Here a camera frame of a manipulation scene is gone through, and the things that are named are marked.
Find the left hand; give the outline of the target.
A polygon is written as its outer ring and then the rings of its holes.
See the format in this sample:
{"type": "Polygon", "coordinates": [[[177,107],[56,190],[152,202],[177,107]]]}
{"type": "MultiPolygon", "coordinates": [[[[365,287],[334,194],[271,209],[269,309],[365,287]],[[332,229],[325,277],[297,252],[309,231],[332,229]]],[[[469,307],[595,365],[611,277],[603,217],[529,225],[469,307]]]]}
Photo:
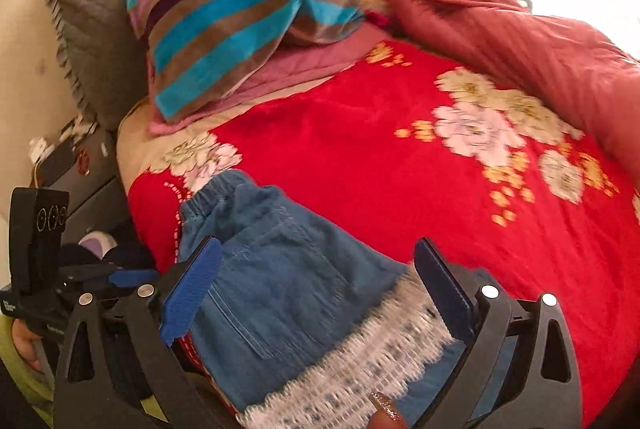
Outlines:
{"type": "Polygon", "coordinates": [[[22,360],[35,371],[42,371],[35,343],[41,339],[33,333],[23,319],[14,319],[11,328],[14,348],[22,360]]]}

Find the right hand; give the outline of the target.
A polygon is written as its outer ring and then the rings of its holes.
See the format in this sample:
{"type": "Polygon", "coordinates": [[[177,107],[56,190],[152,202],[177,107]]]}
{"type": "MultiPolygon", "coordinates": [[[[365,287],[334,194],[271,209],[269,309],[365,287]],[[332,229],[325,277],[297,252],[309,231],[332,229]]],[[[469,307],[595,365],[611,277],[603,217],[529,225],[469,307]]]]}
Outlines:
{"type": "Polygon", "coordinates": [[[395,407],[393,401],[381,392],[371,393],[369,400],[374,413],[367,424],[368,429],[407,429],[408,425],[395,407]]]}

